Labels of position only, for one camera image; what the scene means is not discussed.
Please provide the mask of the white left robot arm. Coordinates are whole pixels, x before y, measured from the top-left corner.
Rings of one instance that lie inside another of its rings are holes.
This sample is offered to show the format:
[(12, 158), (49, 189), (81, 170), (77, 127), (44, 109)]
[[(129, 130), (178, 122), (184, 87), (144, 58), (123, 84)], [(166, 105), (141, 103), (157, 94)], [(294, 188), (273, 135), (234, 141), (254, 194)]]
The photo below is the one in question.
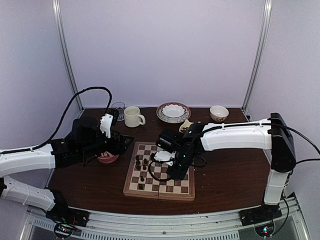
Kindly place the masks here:
[(57, 190), (41, 189), (19, 182), (12, 174), (40, 169), (61, 169), (75, 164), (87, 165), (88, 158), (99, 158), (104, 153), (123, 155), (134, 138), (113, 130), (113, 117), (101, 120), (81, 117), (72, 123), (65, 138), (50, 139), (28, 148), (4, 150), (0, 153), (0, 198), (40, 208), (53, 213), (61, 222), (72, 218), (63, 194)]

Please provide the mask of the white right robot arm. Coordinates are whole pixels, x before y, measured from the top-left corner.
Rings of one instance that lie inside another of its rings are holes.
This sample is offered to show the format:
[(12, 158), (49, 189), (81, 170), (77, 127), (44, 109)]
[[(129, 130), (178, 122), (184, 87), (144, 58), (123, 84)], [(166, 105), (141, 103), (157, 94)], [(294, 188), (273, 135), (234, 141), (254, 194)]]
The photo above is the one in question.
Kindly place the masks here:
[(154, 160), (168, 164), (168, 174), (182, 180), (194, 158), (221, 149), (261, 149), (271, 151), (270, 171), (263, 205), (256, 210), (259, 220), (268, 220), (281, 200), (289, 173), (296, 167), (293, 136), (279, 113), (269, 118), (241, 123), (191, 123), (184, 133), (164, 129), (156, 145)]

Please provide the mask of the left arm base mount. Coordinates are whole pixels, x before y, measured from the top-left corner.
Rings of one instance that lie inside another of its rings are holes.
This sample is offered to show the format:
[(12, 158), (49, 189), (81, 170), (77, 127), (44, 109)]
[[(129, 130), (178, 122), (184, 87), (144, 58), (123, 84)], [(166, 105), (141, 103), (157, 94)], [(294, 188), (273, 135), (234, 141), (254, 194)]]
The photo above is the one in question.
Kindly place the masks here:
[(69, 208), (67, 211), (45, 211), (47, 218), (55, 223), (67, 224), (72, 227), (86, 227), (89, 221), (90, 213), (85, 210)]

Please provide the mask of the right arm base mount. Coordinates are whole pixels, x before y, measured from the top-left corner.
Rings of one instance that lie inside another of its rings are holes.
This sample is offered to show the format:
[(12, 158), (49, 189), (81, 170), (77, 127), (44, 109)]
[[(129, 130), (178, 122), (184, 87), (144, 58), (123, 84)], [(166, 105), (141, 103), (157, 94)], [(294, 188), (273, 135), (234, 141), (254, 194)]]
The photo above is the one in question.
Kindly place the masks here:
[(245, 209), (239, 212), (239, 218), (242, 226), (256, 225), (268, 222), (281, 216), (282, 212), (279, 209), (262, 209), (260, 207)]

